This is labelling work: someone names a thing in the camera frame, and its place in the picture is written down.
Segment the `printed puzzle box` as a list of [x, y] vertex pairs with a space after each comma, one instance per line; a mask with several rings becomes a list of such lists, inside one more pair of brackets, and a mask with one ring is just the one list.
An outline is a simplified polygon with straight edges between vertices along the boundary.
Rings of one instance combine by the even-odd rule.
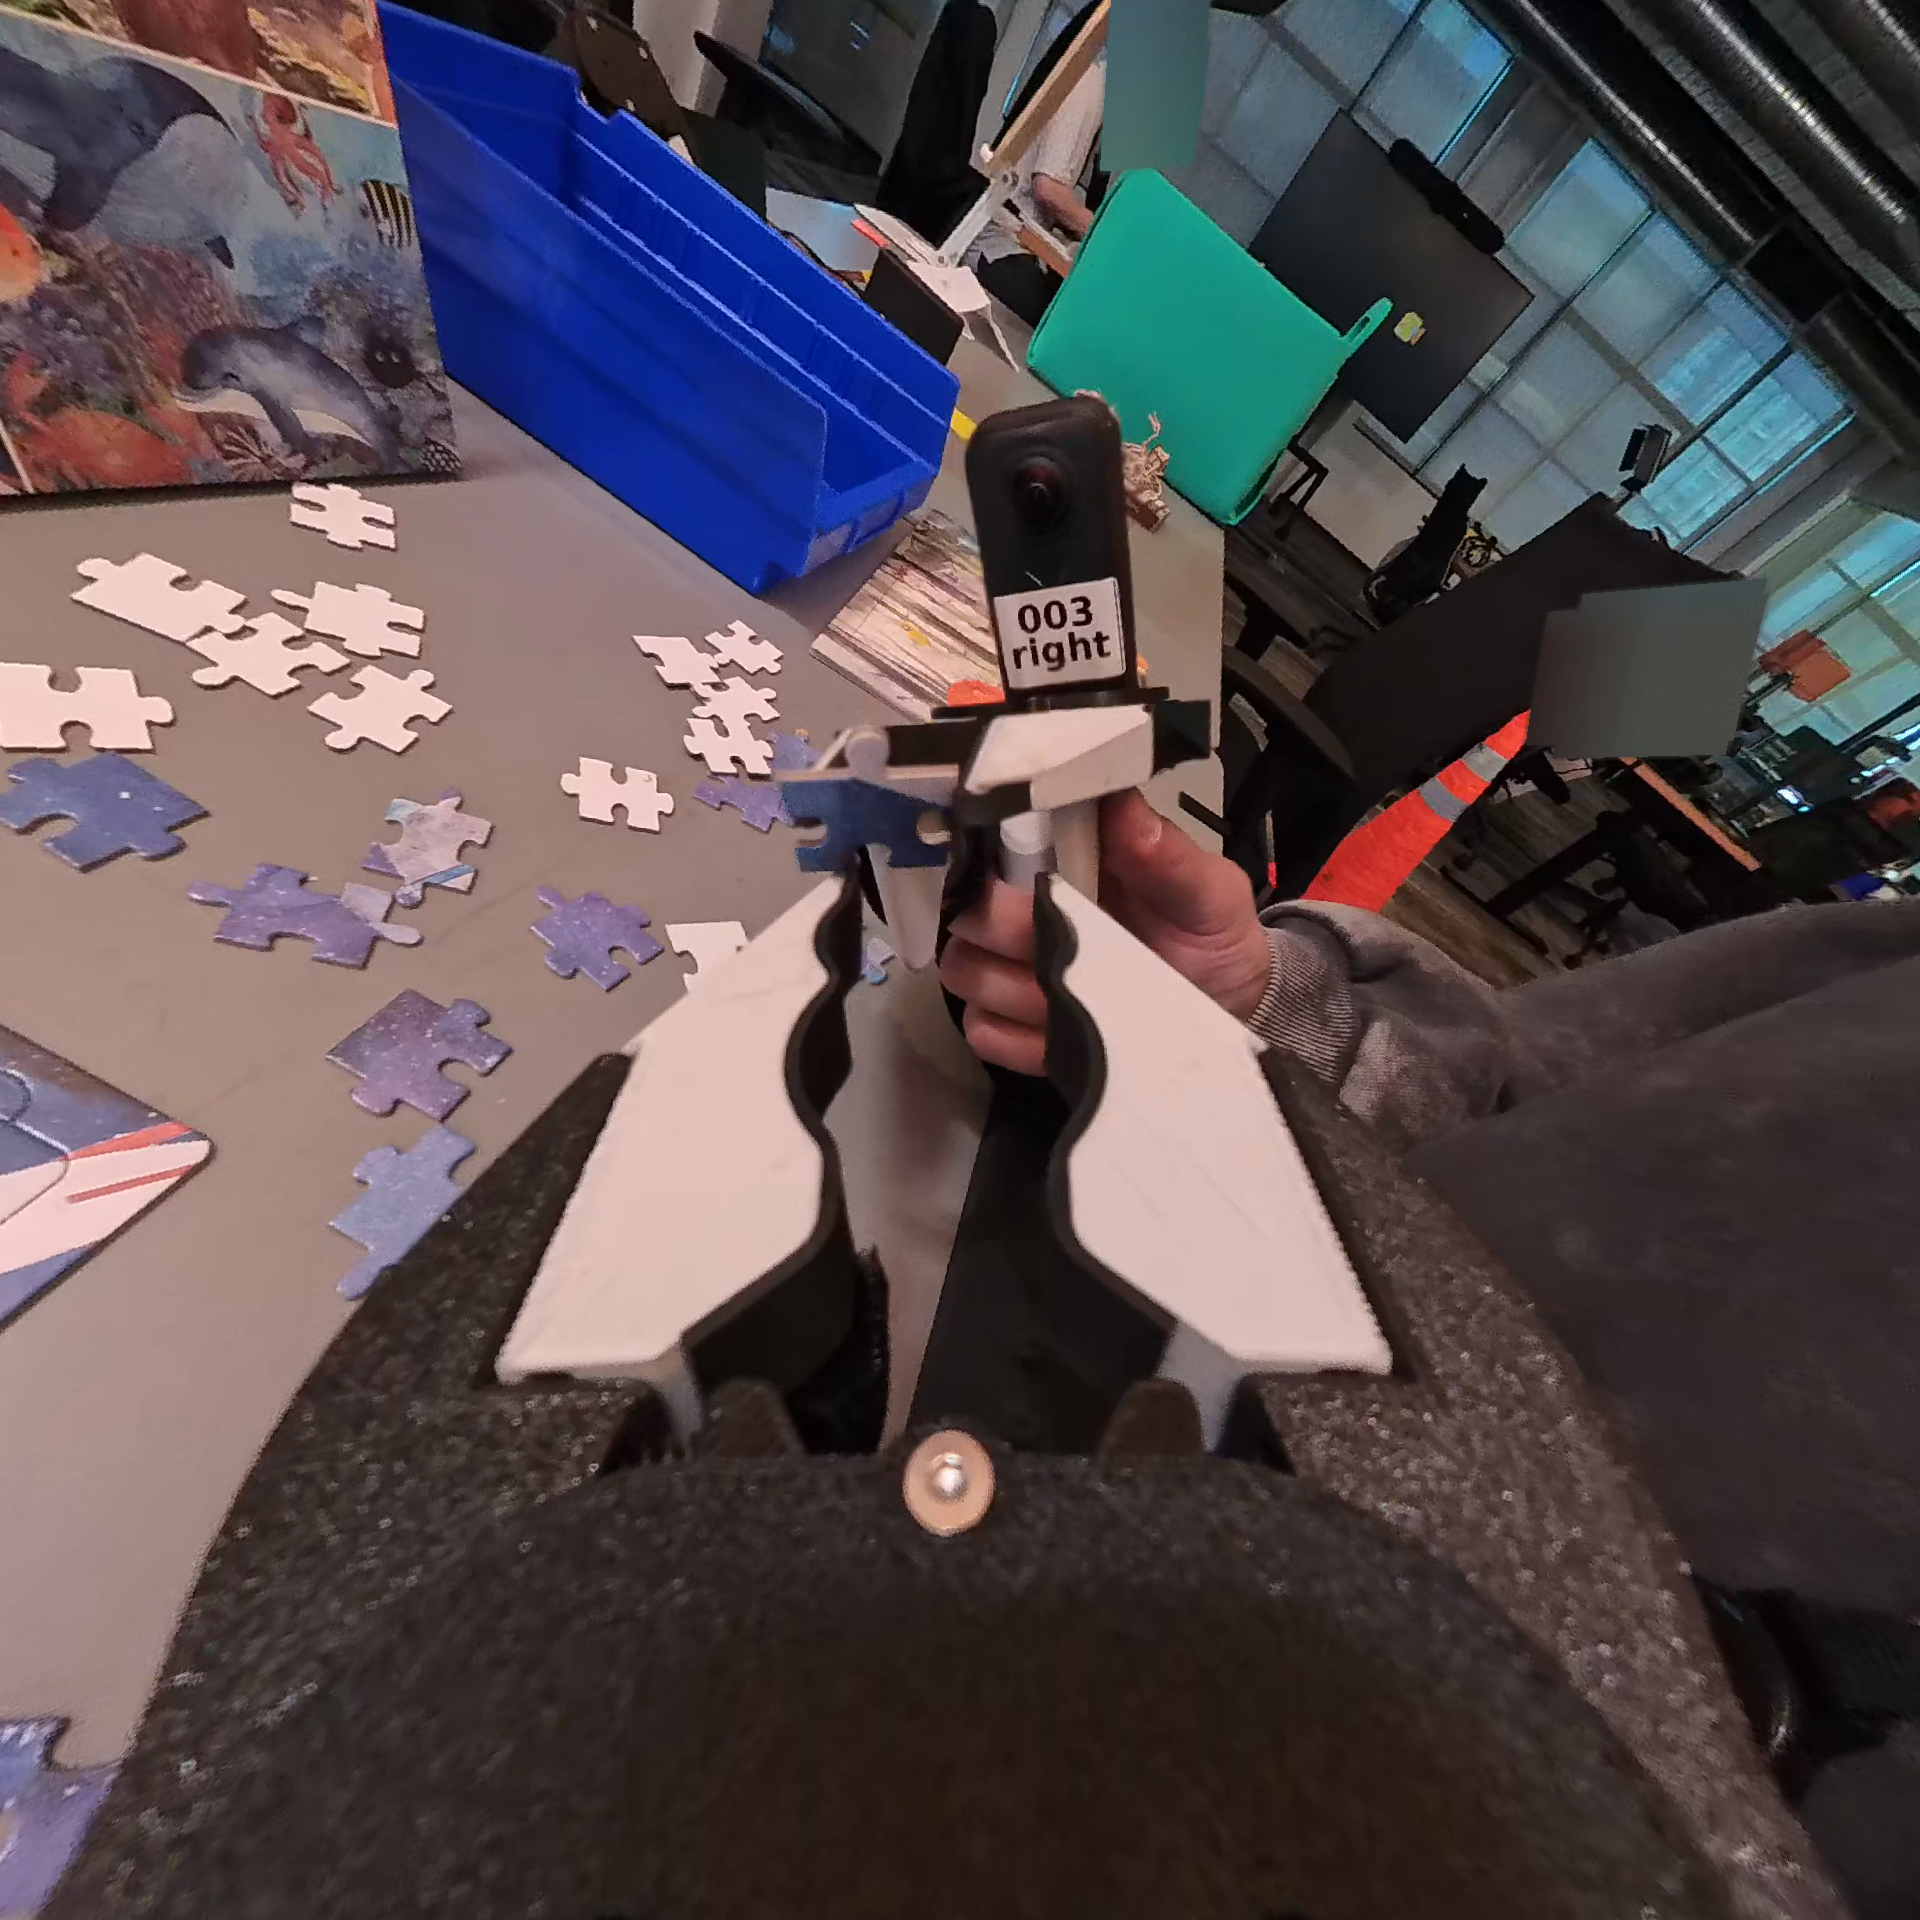
[[3, 5], [7, 497], [462, 469], [377, 5]]

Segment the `green plastic bin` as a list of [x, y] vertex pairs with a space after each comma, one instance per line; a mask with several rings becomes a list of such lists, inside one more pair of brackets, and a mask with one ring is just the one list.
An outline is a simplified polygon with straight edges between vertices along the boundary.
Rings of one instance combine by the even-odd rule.
[[1349, 360], [1390, 319], [1337, 330], [1155, 171], [1110, 185], [1025, 352], [1058, 395], [1095, 393], [1166, 482], [1238, 523]]

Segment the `person's right forearm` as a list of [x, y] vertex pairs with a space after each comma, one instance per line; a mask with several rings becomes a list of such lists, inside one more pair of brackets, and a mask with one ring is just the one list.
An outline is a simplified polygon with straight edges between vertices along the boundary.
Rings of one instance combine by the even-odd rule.
[[1583, 1088], [1685, 1098], [1915, 1081], [1917, 904], [1798, 904], [1500, 989], [1378, 914], [1261, 914], [1246, 1025], [1397, 1148]]

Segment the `blue plastic bin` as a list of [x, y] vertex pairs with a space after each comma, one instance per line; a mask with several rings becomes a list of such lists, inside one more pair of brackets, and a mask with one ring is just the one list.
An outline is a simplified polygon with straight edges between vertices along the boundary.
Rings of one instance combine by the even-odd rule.
[[923, 506], [957, 379], [564, 64], [382, 5], [446, 373], [748, 592]]

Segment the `grey desk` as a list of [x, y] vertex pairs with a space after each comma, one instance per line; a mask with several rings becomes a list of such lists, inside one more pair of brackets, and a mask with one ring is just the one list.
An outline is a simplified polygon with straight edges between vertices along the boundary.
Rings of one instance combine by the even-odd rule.
[[[369, 1115], [330, 1048], [397, 993], [474, 1000], [513, 1057], [450, 1124], [474, 1179], [564, 1083], [684, 996], [663, 953], [612, 993], [563, 981], [533, 935], [538, 887], [641, 906], [655, 929], [759, 930], [803, 891], [789, 832], [690, 794], [689, 697], [634, 650], [743, 620], [785, 651], [781, 721], [817, 741], [884, 708], [810, 651], [884, 543], [756, 602], [454, 393], [463, 474], [385, 487], [394, 553], [342, 553], [279, 491], [5, 508], [5, 658], [121, 665], [177, 708], [147, 763], [209, 812], [162, 861], [77, 874], [5, 832], [5, 1027], [213, 1143], [211, 1161], [5, 1333], [5, 1720], [63, 1717], [69, 1768], [118, 1761], [141, 1721], [201, 1556], [289, 1400], [351, 1303], [357, 1249], [330, 1223], [351, 1168], [425, 1120]], [[77, 563], [155, 553], [242, 589], [385, 586], [418, 607], [450, 714], [402, 756], [330, 753], [294, 695], [201, 688], [180, 647], [77, 607]], [[359, 881], [394, 797], [458, 789], [492, 818], [466, 896], [428, 891], [417, 949], [364, 969], [222, 945], [196, 881], [261, 861]]]

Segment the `space puzzle board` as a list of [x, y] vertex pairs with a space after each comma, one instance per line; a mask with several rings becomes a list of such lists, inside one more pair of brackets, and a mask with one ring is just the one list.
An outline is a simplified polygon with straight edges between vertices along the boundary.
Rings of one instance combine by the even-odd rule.
[[199, 1129], [5, 1028], [5, 1327], [211, 1154], [213, 1143]]

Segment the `striped print puzzle board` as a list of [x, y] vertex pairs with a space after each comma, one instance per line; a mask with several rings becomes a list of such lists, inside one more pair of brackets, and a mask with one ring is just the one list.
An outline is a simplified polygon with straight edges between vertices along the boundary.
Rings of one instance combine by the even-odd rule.
[[907, 723], [996, 705], [1002, 661], [973, 533], [919, 513], [810, 651]]

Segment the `orange striped cone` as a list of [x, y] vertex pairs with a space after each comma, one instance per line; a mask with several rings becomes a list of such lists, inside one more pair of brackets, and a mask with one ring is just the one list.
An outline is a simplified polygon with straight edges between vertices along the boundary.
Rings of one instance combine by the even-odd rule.
[[1380, 912], [1525, 749], [1529, 711], [1354, 828], [1306, 885], [1302, 901]]

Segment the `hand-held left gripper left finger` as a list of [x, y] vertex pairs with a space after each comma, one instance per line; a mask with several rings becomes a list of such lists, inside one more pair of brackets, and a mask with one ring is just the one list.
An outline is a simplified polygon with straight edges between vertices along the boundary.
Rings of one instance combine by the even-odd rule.
[[763, 1381], [797, 1425], [862, 1421], [862, 1257], [825, 1122], [859, 949], [858, 881], [823, 881], [627, 1048], [500, 1386], [637, 1383], [699, 1425], [716, 1388]]

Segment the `large black panel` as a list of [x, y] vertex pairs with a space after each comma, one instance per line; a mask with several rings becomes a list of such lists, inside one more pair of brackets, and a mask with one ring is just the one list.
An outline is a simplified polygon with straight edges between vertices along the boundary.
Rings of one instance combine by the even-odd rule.
[[1557, 756], [1723, 753], [1763, 578], [1663, 545], [1594, 497], [1479, 576], [1359, 635], [1306, 692], [1221, 658], [1225, 855], [1261, 904], [1306, 896], [1346, 835], [1523, 721]]

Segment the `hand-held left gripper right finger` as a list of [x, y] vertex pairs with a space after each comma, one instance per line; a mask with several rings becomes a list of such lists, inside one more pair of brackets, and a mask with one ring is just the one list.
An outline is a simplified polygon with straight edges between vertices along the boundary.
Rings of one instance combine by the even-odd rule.
[[1066, 879], [1037, 881], [1035, 939], [1062, 1252], [1163, 1333], [1205, 1441], [1251, 1377], [1391, 1377], [1257, 1036]]

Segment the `glass window wall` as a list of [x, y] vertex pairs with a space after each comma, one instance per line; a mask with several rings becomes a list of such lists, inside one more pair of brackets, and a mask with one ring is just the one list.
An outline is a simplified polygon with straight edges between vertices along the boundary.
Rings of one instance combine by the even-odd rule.
[[1282, 5], [1213, 17], [1183, 192], [1257, 236], [1340, 116], [1419, 148], [1502, 228], [1526, 305], [1428, 418], [1397, 436], [1333, 399], [1308, 433], [1302, 506], [1354, 564], [1380, 564], [1465, 467], [1505, 548], [1609, 489], [1637, 426], [1673, 433], [1629, 520], [1769, 584], [1769, 637], [1819, 634], [1846, 682], [1813, 721], [1846, 737], [1915, 692], [1915, 520], [1834, 299], [1795, 320], [1745, 248], [1685, 210], [1505, 5]]

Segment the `pile of loose puzzle pieces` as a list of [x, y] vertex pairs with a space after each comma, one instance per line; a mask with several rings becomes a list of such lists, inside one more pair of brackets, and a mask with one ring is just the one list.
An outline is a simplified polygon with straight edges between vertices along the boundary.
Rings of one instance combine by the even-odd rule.
[[[420, 667], [397, 674], [380, 665], [385, 656], [418, 656], [425, 613], [370, 584], [276, 589], [274, 602], [299, 613], [289, 620], [269, 611], [246, 616], [244, 594], [193, 584], [153, 553], [85, 561], [79, 576], [75, 604], [180, 645], [199, 658], [193, 682], [201, 688], [249, 687], [266, 700], [283, 700], [299, 691], [302, 672], [334, 679], [349, 671], [349, 692], [327, 691], [309, 706], [327, 727], [331, 753], [412, 749], [417, 730], [450, 711]], [[145, 692], [126, 667], [82, 665], [60, 687], [49, 663], [7, 661], [5, 753], [15, 763], [5, 770], [5, 829], [60, 825], [44, 851], [74, 874], [94, 874], [117, 857], [177, 857], [186, 849], [183, 828], [209, 809], [138, 761], [155, 749], [153, 731], [174, 721], [174, 708]], [[190, 899], [222, 909], [220, 945], [267, 953], [279, 943], [299, 943], [318, 964], [364, 969], [385, 945], [420, 945], [420, 930], [397, 923], [397, 914], [418, 912], [428, 895], [474, 889], [470, 852], [493, 832], [458, 789], [434, 801], [396, 797], [382, 820], [390, 835], [359, 861], [373, 885], [318, 887], [297, 869], [266, 861], [237, 887], [194, 885]], [[361, 1191], [330, 1223], [357, 1249], [338, 1281], [341, 1297], [364, 1298], [460, 1197], [453, 1175], [474, 1143], [446, 1127], [446, 1115], [466, 1099], [446, 1068], [485, 1074], [510, 1053], [490, 1034], [483, 1005], [418, 993], [385, 1003], [327, 1053], [355, 1079], [359, 1111], [386, 1117], [406, 1107], [434, 1122], [410, 1151], [380, 1148], [357, 1165]]]

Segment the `black office chair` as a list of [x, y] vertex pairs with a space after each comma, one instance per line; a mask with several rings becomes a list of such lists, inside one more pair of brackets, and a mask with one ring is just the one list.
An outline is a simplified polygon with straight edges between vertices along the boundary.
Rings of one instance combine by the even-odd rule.
[[1383, 629], [1433, 600], [1447, 584], [1461, 543], [1473, 529], [1473, 511], [1485, 491], [1485, 477], [1459, 467], [1422, 520], [1417, 533], [1397, 546], [1369, 576], [1363, 602]]

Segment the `dark blue puzzle piece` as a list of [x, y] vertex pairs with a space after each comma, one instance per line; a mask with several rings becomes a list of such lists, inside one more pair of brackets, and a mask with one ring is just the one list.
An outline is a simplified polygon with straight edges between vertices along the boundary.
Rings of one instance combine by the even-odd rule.
[[795, 849], [803, 874], [845, 874], [863, 849], [895, 874], [943, 869], [953, 843], [955, 763], [883, 775], [847, 769], [787, 775], [775, 786], [795, 828], [819, 829]]

